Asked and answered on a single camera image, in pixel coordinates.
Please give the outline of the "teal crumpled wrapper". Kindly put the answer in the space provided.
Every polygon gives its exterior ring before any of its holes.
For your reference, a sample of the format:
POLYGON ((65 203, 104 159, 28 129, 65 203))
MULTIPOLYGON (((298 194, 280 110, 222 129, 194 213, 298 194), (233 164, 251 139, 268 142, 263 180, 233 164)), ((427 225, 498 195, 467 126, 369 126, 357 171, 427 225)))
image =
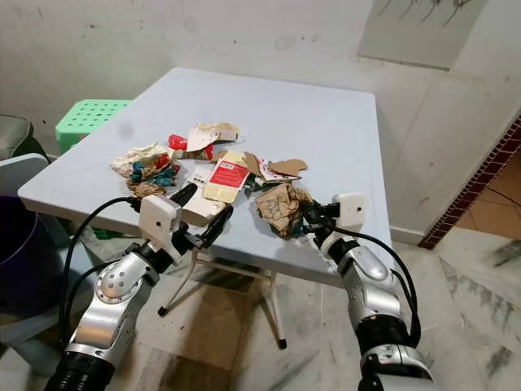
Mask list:
POLYGON ((144 161, 134 161, 131 164, 130 176, 128 178, 128 185, 137 186, 141 183, 151 183, 159 187, 172 187, 175 185, 175 177, 180 170, 178 164, 173 161, 168 161, 164 167, 153 167, 144 163, 144 161))

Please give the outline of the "dark green cushioned seat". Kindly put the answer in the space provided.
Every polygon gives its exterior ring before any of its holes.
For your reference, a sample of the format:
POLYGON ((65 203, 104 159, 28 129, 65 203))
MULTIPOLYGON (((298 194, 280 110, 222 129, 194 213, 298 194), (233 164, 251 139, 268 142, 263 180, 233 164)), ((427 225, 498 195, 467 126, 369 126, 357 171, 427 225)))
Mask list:
POLYGON ((33 123, 23 116, 0 115, 0 159, 37 153, 50 161, 40 142, 34 138, 33 123))

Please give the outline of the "red and yellow card package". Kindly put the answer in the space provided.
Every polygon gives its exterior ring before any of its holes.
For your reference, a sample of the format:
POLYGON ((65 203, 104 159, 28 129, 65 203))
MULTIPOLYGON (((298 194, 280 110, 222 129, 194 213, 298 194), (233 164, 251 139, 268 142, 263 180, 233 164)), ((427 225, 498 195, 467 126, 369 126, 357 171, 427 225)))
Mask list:
POLYGON ((244 152, 220 152, 212 174, 204 183, 204 198, 233 204, 250 175, 244 152))

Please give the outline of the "brown cardboard scrap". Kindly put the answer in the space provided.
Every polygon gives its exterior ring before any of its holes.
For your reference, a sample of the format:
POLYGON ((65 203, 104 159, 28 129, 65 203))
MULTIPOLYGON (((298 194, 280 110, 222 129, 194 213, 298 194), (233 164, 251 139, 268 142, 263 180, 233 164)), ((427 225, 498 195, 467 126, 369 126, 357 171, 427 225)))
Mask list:
POLYGON ((308 168, 308 164, 301 159, 289 159, 280 161, 269 161, 268 167, 273 173, 282 176, 291 176, 292 178, 298 178, 302 171, 308 168))

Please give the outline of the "grey wall poster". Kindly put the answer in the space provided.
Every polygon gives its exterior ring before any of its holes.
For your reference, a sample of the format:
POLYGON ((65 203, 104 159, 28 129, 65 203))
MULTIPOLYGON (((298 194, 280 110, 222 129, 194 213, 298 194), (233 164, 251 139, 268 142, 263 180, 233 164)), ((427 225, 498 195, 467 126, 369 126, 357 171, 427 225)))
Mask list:
POLYGON ((488 0, 371 0, 357 55, 449 70, 488 0))

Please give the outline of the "white paper box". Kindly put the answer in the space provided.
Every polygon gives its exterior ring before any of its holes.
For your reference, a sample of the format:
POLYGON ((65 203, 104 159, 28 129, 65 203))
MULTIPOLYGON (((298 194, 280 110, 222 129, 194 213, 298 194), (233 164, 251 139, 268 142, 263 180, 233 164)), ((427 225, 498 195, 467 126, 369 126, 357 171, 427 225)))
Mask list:
POLYGON ((206 180, 212 174, 212 165, 196 165, 189 176, 189 182, 198 187, 192 198, 182 206, 182 220, 190 225, 206 226, 227 204, 204 196, 206 180))

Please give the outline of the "light blue plastic chair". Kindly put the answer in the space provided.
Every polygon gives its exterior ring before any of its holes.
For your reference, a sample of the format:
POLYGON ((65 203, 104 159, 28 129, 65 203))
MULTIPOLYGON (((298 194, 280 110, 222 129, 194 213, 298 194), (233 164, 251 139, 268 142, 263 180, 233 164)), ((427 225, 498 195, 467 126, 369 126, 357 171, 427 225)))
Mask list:
MULTIPOLYGON (((14 196, 19 199, 19 187, 26 185, 29 179, 47 167, 48 160, 37 153, 23 154, 1 161, 0 187, 1 197, 14 196)), ((47 263, 49 272, 47 286, 47 305, 44 312, 34 316, 15 316, 18 320, 1 327, 1 343, 13 349, 28 362, 38 376, 48 377, 55 372, 59 361, 59 350, 51 344, 37 338, 46 329, 57 324, 57 306, 59 306, 60 279, 62 279, 62 256, 60 253, 68 246, 68 234, 55 217, 47 213, 37 213, 38 256, 47 263)))

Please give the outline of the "large crumpled brown paper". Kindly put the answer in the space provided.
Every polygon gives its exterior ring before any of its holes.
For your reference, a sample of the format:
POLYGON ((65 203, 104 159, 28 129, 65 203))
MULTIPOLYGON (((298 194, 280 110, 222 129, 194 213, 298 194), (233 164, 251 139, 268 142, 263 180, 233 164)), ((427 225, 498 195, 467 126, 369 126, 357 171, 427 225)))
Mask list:
POLYGON ((293 239, 306 234, 302 209, 313 198, 308 190, 290 182, 271 187, 256 199, 256 211, 272 231, 282 239, 293 239))

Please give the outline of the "small crumpled brown paper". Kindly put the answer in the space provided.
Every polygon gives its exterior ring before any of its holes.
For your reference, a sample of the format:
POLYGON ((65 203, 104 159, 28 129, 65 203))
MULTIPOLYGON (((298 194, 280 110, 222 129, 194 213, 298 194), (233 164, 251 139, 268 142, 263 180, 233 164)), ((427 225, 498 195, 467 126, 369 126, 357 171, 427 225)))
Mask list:
POLYGON ((167 189, 164 186, 156 185, 153 182, 127 182, 128 190, 130 190, 133 197, 142 199, 147 196, 164 196, 167 194, 167 189))

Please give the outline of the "torn beige cardboard piece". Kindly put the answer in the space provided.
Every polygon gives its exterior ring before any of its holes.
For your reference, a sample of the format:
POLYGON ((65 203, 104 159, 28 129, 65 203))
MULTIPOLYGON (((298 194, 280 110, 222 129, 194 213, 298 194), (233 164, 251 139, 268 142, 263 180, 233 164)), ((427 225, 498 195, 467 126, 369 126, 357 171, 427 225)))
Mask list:
POLYGON ((199 124, 190 128, 189 133, 187 133, 186 152, 197 152, 213 143, 242 142, 245 138, 244 130, 227 122, 209 125, 199 124))

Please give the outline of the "red plastic scrap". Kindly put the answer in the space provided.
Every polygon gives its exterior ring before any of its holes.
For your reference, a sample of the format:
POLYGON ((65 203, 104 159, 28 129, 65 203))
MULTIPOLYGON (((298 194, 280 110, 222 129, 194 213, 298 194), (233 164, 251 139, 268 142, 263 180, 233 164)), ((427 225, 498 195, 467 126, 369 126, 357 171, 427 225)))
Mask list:
POLYGON ((173 150, 175 159, 191 159, 191 160, 212 160, 213 145, 207 145, 204 148, 189 152, 187 150, 187 140, 178 134, 171 134, 169 137, 169 147, 173 150))

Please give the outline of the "white red striped card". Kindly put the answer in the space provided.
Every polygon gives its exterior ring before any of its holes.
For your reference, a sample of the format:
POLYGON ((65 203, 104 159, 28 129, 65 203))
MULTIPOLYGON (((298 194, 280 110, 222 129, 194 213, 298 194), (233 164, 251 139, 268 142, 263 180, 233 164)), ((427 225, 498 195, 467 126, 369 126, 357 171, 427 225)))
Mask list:
POLYGON ((246 165, 249 171, 244 186, 249 190, 260 190, 263 187, 275 187, 280 183, 294 182, 298 176, 277 173, 270 167, 270 160, 258 159, 250 152, 244 152, 246 165))

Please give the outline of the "dark purple rubbish bin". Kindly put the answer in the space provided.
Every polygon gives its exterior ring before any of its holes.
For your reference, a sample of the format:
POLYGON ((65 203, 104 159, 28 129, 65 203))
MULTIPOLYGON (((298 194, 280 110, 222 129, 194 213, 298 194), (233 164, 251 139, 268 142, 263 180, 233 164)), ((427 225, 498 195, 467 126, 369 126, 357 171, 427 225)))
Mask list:
POLYGON ((47 305, 49 272, 38 253, 40 220, 14 196, 0 198, 0 310, 34 316, 47 305))

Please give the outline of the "white folding table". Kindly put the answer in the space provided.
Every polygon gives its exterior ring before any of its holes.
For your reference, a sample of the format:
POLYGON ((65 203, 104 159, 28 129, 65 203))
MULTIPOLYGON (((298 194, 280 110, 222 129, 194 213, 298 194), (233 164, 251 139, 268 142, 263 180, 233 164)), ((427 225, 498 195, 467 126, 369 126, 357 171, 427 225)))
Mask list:
POLYGON ((30 211, 137 234, 138 214, 109 201, 129 195, 112 160, 135 147, 164 144, 198 124, 230 123, 235 152, 304 160, 296 185, 321 204, 345 193, 365 197, 361 232, 391 242, 375 97, 356 90, 171 68, 130 105, 18 190, 30 211))

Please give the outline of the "green plastic stool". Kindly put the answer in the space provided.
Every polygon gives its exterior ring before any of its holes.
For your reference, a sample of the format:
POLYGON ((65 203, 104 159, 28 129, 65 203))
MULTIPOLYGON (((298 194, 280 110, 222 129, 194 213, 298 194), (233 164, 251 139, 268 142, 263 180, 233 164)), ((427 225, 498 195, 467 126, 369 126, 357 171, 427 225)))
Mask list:
POLYGON ((131 102, 130 99, 85 99, 74 104, 55 126, 59 151, 67 152, 131 102))

